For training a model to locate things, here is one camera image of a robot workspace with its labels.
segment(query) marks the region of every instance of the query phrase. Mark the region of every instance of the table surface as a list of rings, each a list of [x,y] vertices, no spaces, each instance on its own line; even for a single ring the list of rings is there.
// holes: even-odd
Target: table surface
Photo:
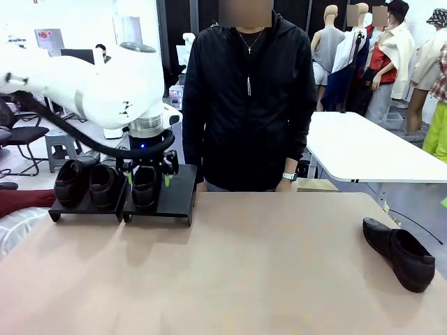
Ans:
[[[0,332],[445,335],[445,280],[405,290],[364,216],[394,226],[363,193],[202,193],[191,229],[47,217],[0,264]]]
[[[307,148],[338,181],[447,183],[447,164],[356,113],[315,112]]]

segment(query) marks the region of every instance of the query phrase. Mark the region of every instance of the table leg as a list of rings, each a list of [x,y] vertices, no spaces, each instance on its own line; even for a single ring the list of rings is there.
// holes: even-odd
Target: table leg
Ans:
[[[309,169],[307,171],[307,178],[314,179],[316,171],[316,159],[314,155],[310,156]]]
[[[381,208],[385,207],[386,203],[386,191],[384,190],[383,183],[379,183],[379,188],[376,192],[376,201]]]

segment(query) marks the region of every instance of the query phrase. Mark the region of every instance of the brown table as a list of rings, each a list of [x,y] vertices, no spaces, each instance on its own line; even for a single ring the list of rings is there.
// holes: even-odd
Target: brown table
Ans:
[[[201,194],[191,229],[46,217],[0,265],[0,334],[446,334],[445,280],[405,290],[365,216],[394,225],[361,193]]]

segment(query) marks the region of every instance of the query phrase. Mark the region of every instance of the person's hand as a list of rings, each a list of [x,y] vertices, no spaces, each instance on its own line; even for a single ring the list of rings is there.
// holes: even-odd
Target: person's hand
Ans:
[[[292,181],[288,179],[281,179],[275,192],[292,192]]]
[[[379,86],[380,86],[380,81],[382,80],[382,75],[379,75],[378,73],[376,74],[376,76],[374,77],[374,79],[372,80],[372,90],[376,91]]]
[[[197,184],[197,193],[200,192],[208,192],[207,184],[205,184],[205,182]]]

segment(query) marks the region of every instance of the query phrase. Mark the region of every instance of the zipper pull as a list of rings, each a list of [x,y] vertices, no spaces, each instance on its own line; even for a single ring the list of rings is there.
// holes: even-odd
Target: zipper pull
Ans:
[[[250,76],[247,77],[247,90],[248,90],[249,96],[251,96]]]

